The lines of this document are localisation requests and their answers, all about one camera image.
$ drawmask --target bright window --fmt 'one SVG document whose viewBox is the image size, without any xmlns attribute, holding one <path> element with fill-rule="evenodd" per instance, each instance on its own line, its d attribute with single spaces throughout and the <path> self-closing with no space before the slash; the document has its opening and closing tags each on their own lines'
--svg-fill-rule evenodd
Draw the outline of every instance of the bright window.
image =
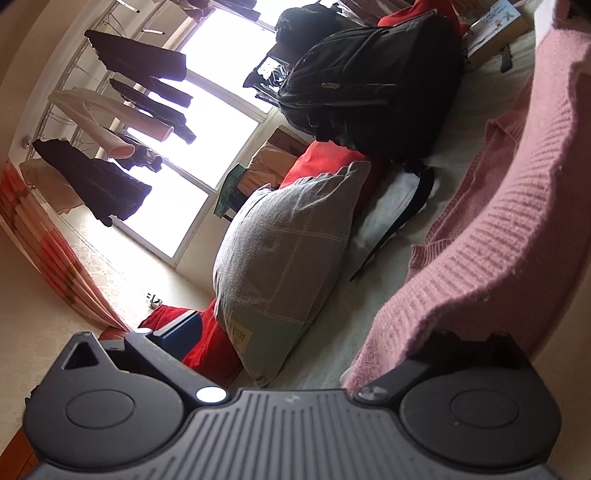
<svg viewBox="0 0 591 480">
<path fill-rule="evenodd" d="M 149 94 L 184 113 L 187 126 L 197 137 L 191 145 L 174 134 L 158 142 L 128 129 L 166 160 L 158 173 L 132 168 L 129 173 L 152 185 L 152 192 L 136 214 L 125 222 L 115 219 L 114 223 L 164 261 L 178 261 L 183 242 L 188 241 L 200 215 L 217 198 L 224 175 L 245 146 L 257 139 L 271 111 L 271 105 L 255 99 L 253 89 L 242 87 L 247 75 L 275 44 L 269 25 L 275 25 L 286 8 L 309 2 L 259 0 L 256 10 L 262 12 L 263 24 L 216 10 L 193 31 L 181 49 L 187 56 L 187 79 L 163 80 L 192 95 L 190 107 L 182 108 Z"/>
</svg>

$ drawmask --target cardboard box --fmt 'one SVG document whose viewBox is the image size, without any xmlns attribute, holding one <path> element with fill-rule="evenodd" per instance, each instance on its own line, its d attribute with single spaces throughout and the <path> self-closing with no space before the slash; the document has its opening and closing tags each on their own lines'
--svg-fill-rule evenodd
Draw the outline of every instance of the cardboard box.
<svg viewBox="0 0 591 480">
<path fill-rule="evenodd" d="M 296 136 L 290 133 L 285 127 L 277 128 L 268 142 L 295 157 L 303 155 L 308 149 L 308 144 L 304 142 L 304 140 L 296 138 Z"/>
<path fill-rule="evenodd" d="M 470 27 L 467 38 L 468 60 L 473 65 L 482 65 L 529 28 L 509 0 L 499 0 Z"/>
</svg>

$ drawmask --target pink knitted sweater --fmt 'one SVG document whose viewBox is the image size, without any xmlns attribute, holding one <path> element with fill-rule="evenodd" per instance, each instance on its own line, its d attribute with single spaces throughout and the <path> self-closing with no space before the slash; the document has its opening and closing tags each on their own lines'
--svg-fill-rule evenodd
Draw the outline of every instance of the pink knitted sweater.
<svg viewBox="0 0 591 480">
<path fill-rule="evenodd" d="M 435 325 L 464 338 L 503 330 L 533 353 L 560 319 L 591 245 L 591 77 L 583 73 L 591 36 L 556 20 L 567 7 L 544 0 L 536 13 L 530 110 L 499 189 L 378 312 L 346 378 L 350 393 L 394 368 Z"/>
<path fill-rule="evenodd" d="M 530 77 L 508 112 L 489 120 L 484 148 L 472 160 L 460 187 L 420 245 L 411 247 L 407 281 L 443 252 L 474 221 L 499 189 L 513 162 L 530 108 Z"/>
</svg>

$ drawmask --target white garment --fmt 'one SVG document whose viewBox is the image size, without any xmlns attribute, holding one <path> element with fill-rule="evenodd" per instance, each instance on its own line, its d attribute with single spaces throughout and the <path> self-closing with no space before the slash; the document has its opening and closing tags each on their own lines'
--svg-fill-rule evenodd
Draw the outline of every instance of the white garment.
<svg viewBox="0 0 591 480">
<path fill-rule="evenodd" d="M 29 186 L 37 187 L 43 198 L 58 214 L 68 213 L 84 205 L 82 199 L 58 171 L 42 158 L 33 158 L 19 165 L 22 178 Z"/>
<path fill-rule="evenodd" d="M 173 131 L 173 127 L 154 117 L 85 88 L 56 90 L 49 96 L 49 101 L 77 123 L 111 158 L 129 158 L 135 147 L 100 126 L 90 110 L 111 113 L 127 126 L 161 142 Z"/>
</svg>

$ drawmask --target white sweater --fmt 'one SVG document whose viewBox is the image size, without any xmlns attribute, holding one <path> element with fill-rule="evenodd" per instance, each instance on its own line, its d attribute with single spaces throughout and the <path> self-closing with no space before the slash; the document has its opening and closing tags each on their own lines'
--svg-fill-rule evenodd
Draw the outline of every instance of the white sweater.
<svg viewBox="0 0 591 480">
<path fill-rule="evenodd" d="M 56 90 L 48 99 L 104 148 L 111 158 L 129 158 L 134 154 L 135 147 L 100 126 L 90 110 L 112 113 L 127 126 L 161 142 L 173 131 L 173 127 L 160 120 L 92 90 Z"/>
</svg>

